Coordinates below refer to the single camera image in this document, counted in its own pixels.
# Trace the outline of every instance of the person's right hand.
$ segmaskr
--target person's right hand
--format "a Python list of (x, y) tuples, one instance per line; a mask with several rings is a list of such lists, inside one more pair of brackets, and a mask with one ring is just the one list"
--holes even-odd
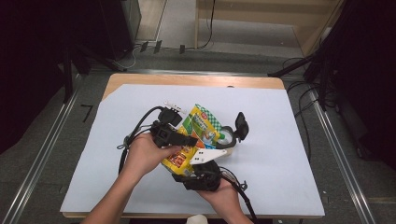
[(198, 190), (197, 192), (228, 224), (252, 223), (242, 212), (238, 192), (228, 181), (221, 179), (220, 186), (216, 191)]

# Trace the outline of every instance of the table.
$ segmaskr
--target table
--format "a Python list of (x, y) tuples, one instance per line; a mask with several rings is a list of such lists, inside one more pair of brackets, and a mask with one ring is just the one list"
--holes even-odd
[[(117, 177), (121, 150), (116, 147), (152, 107), (169, 100), (188, 111), (195, 103), (209, 109), (222, 125), (233, 127), (239, 111), (249, 124), (245, 141), (217, 163), (247, 181), (258, 218), (324, 216), (288, 96), (274, 77), (194, 75), (111, 76), (90, 136), (61, 208), (66, 217), (85, 217)], [(152, 123), (158, 114), (146, 120)], [(240, 199), (246, 214), (248, 209)], [(194, 191), (173, 180), (159, 165), (134, 189), (124, 217), (218, 217)]]
[[(214, 20), (293, 25), (303, 55), (310, 55), (338, 19), (343, 0), (218, 0)], [(213, 1), (196, 0), (195, 48), (199, 19), (210, 19)]]

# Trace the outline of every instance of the red logo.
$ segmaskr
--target red logo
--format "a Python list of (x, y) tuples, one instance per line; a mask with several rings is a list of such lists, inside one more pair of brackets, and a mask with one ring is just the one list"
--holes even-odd
[(203, 119), (207, 119), (207, 114), (206, 114), (205, 112), (202, 112), (201, 117), (202, 117)]

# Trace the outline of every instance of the person's left hand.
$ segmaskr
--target person's left hand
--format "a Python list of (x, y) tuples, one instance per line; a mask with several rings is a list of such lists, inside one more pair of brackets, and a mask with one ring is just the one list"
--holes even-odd
[(158, 148), (150, 133), (141, 133), (132, 142), (122, 172), (143, 177), (154, 170), (165, 158), (180, 151), (181, 147)]

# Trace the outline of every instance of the hand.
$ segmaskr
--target hand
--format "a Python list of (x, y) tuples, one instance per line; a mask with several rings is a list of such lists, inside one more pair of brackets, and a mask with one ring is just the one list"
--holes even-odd
[(121, 172), (142, 177), (154, 170), (163, 159), (180, 150), (181, 147), (177, 146), (158, 148), (150, 133), (141, 133), (132, 142)]
[(216, 213), (227, 223), (252, 223), (242, 212), (238, 192), (228, 181), (221, 179), (216, 191), (199, 190), (197, 192), (212, 205)]

